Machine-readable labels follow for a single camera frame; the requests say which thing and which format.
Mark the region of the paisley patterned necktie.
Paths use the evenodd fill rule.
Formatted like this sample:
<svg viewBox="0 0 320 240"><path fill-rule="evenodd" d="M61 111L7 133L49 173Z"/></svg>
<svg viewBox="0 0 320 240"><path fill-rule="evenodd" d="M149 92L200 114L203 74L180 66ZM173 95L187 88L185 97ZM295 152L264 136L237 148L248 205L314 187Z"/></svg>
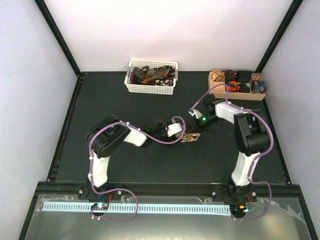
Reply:
<svg viewBox="0 0 320 240"><path fill-rule="evenodd" d="M180 139L181 143L189 143L189 142L195 142L199 139L201 136L201 133L195 132L195 133L184 133L182 138Z"/></svg>

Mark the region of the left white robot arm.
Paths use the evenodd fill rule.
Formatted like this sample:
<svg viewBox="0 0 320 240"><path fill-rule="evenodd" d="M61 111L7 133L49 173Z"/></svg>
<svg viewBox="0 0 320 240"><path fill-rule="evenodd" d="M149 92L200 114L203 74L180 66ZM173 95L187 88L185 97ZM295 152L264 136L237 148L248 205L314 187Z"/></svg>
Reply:
<svg viewBox="0 0 320 240"><path fill-rule="evenodd" d="M108 192L108 165L111 155L122 143L147 148L153 142L173 145L180 142L186 132L186 123L180 116L171 118L171 123L157 122L154 127L139 128L110 115L98 123L88 134L90 167L88 180L92 183L89 193L97 200Z"/></svg>

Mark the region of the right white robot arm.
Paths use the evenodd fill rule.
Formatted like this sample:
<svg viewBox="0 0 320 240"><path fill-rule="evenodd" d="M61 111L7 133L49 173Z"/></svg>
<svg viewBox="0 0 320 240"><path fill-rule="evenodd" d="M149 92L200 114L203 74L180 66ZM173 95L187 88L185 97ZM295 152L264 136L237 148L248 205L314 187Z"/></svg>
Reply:
<svg viewBox="0 0 320 240"><path fill-rule="evenodd" d="M240 201L245 195L244 186L252 183L252 176L259 159L267 155L274 145L272 131L260 109L247 109L231 101L219 100L207 104L207 112L196 110L195 103L189 110L198 128L204 129L210 121L224 119L234 125L235 144L239 151L236 166L231 174L232 186L228 198Z"/></svg>

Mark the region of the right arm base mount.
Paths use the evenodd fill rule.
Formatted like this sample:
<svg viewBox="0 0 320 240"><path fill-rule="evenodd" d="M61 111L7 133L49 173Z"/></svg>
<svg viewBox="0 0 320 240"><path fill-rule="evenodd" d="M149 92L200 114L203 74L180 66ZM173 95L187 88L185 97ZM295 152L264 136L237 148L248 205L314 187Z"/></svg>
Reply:
<svg viewBox="0 0 320 240"><path fill-rule="evenodd" d="M257 197L253 196L253 192L252 184L235 187L228 184L218 184L211 187L212 200L224 203L255 203Z"/></svg>

